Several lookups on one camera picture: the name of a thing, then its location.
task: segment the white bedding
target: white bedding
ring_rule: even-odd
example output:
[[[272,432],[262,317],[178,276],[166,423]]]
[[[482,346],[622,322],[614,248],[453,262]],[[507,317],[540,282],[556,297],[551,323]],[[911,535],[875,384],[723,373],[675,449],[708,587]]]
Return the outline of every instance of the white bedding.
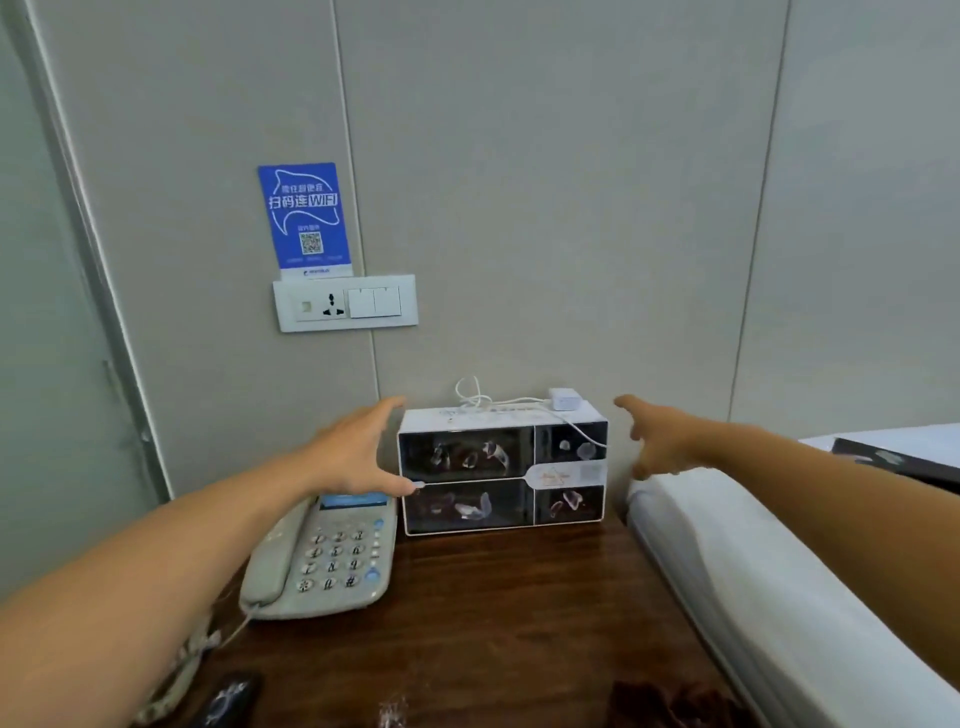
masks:
[[[839,436],[960,467],[960,424]],[[833,436],[807,442],[830,449]],[[960,725],[960,693],[730,478],[657,476],[631,486],[628,506],[628,524],[774,728]]]

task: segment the person's left hand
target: person's left hand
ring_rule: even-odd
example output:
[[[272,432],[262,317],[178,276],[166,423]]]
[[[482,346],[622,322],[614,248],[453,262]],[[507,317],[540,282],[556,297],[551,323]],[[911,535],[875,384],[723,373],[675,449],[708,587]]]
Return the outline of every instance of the person's left hand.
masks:
[[[416,489],[405,477],[380,470],[376,449],[390,413],[405,402],[403,397],[381,400],[361,407],[330,427],[320,430],[293,453],[309,478],[313,493],[360,494],[381,491],[388,496],[411,495]]]

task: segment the table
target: table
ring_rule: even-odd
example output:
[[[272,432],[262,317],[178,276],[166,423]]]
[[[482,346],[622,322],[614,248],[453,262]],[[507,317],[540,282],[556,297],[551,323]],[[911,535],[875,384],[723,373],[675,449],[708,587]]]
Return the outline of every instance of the table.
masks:
[[[402,540],[371,607],[252,622],[210,654],[180,722],[234,669],[266,679],[251,728],[370,728],[384,704],[408,728],[585,728],[614,679],[731,694],[615,519]]]

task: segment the box top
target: box top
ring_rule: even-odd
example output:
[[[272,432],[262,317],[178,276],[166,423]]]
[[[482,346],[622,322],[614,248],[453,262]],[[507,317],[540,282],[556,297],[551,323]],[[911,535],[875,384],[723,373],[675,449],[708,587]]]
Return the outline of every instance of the box top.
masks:
[[[403,415],[403,422],[400,423],[400,433],[562,425],[564,422],[580,425],[606,421],[607,418],[586,400],[581,403],[578,409],[571,409],[567,412],[553,412],[550,409],[538,408],[435,407],[432,409],[408,409]]]

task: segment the telephone display screen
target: telephone display screen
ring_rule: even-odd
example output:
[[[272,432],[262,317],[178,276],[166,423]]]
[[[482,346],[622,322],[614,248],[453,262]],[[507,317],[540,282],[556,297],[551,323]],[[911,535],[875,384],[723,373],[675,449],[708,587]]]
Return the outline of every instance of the telephone display screen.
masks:
[[[320,498],[320,507],[322,510],[386,504],[387,497],[382,493],[365,493],[362,496],[321,496]]]

